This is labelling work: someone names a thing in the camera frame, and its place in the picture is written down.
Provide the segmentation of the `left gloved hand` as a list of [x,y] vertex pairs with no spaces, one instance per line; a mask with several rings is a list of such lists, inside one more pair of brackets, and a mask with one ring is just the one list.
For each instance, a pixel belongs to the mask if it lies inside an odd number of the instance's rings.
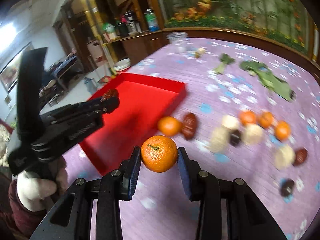
[[50,168],[56,173],[54,180],[31,177],[26,171],[17,176],[17,194],[22,205],[29,211],[49,211],[54,202],[52,195],[59,198],[68,188],[68,174],[64,157],[57,159]]

